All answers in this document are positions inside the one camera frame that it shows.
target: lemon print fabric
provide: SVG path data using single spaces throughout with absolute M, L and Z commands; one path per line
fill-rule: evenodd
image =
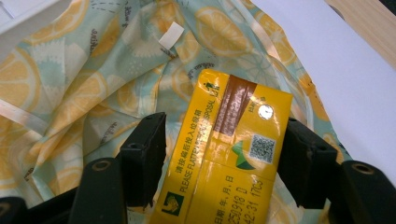
M 16 49 L 0 65 L 0 97 L 16 107 L 29 110 L 37 105 L 40 77 L 35 61 Z
M 200 39 L 216 54 L 233 57 L 252 51 L 250 40 L 217 8 L 204 7 L 195 13 L 195 18 Z
M 73 32 L 84 19 L 89 3 L 89 1 L 85 0 L 73 1 L 62 16 L 56 19 L 51 25 L 30 35 L 27 41 L 33 44 L 39 44 Z
M 268 55 L 249 20 L 278 58 Z M 184 31 L 165 49 L 158 41 L 173 22 Z M 339 151 L 338 162 L 350 158 L 315 80 L 282 28 L 251 1 L 72 0 L 0 62 L 0 196 L 18 195 L 33 206 L 76 187 L 84 164 L 116 156 L 139 121 L 160 111 L 167 114 L 167 167 L 205 68 L 283 91 L 288 81 L 299 103 L 293 111 L 312 114 L 312 129 Z M 234 165 L 254 169 L 241 144 L 232 148 Z M 274 195 L 272 223 L 319 217 L 296 209 L 279 181 Z M 143 221 L 133 223 L 149 220 L 149 213 L 134 216 Z

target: barcode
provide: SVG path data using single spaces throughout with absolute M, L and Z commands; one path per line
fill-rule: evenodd
M 276 141 L 274 139 L 254 134 L 248 155 L 252 159 L 272 163 L 275 143 Z

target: fabric bag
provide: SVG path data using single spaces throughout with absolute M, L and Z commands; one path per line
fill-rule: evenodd
M 166 49 L 173 22 L 184 30 Z M 34 206 L 76 187 L 84 164 L 117 155 L 157 111 L 167 114 L 166 170 L 204 68 L 292 93 L 291 114 L 349 159 L 283 30 L 248 0 L 74 0 L 0 64 L 0 196 Z M 130 223 L 146 216 L 130 211 Z M 324 220 L 277 178 L 269 223 Z

